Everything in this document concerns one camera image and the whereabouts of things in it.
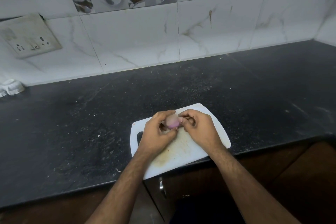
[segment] hand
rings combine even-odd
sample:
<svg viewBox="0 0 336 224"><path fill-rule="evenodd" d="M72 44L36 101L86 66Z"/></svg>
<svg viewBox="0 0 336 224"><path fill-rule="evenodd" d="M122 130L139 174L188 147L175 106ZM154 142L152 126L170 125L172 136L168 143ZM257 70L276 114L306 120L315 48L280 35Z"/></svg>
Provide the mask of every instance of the hand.
<svg viewBox="0 0 336 224"><path fill-rule="evenodd" d="M177 128L164 134L160 129L160 124L167 116L175 113L175 110L157 112L146 122L141 141L137 152L147 154L155 158L177 135Z"/></svg>
<svg viewBox="0 0 336 224"><path fill-rule="evenodd" d="M184 129L206 153L210 154L213 149L223 147L210 115L188 109L178 116Z"/></svg>

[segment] backsplash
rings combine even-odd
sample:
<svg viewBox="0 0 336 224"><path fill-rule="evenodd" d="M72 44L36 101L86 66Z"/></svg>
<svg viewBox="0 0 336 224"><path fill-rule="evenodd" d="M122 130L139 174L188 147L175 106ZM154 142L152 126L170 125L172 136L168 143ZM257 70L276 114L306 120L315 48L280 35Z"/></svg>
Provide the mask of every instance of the backsplash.
<svg viewBox="0 0 336 224"><path fill-rule="evenodd" d="M25 85L315 38L336 45L336 0L0 0L0 19L37 12L61 50L15 59L0 38L0 82Z"/></svg>

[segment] forearm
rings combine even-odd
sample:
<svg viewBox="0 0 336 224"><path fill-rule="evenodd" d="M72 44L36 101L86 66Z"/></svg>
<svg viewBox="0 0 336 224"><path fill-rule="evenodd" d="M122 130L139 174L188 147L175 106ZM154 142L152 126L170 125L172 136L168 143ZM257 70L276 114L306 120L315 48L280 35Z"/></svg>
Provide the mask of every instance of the forearm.
<svg viewBox="0 0 336 224"><path fill-rule="evenodd" d="M151 160L147 154L136 152L86 224L128 223L138 188Z"/></svg>
<svg viewBox="0 0 336 224"><path fill-rule="evenodd" d="M219 168L246 224L299 223L224 146L214 149L209 156Z"/></svg>

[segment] stain on cutting board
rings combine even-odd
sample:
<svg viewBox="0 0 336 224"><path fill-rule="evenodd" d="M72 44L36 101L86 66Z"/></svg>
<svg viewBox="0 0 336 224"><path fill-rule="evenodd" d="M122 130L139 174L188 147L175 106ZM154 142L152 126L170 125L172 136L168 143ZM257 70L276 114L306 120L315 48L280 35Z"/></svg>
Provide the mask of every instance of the stain on cutting board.
<svg viewBox="0 0 336 224"><path fill-rule="evenodd" d="M190 135L184 128L179 128L177 137L153 160L152 165L162 167L171 159L191 154L191 144L195 142Z"/></svg>

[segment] cutting board handle hole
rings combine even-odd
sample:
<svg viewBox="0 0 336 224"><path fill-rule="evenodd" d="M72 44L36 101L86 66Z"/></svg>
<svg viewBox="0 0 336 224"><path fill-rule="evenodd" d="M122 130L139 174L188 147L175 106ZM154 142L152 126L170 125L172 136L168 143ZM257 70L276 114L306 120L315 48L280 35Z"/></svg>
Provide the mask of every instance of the cutting board handle hole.
<svg viewBox="0 0 336 224"><path fill-rule="evenodd" d="M140 143L140 141L141 141L141 138L142 138L142 134L143 134L143 133L144 133L143 131L138 133L138 146L139 146L139 143Z"/></svg>

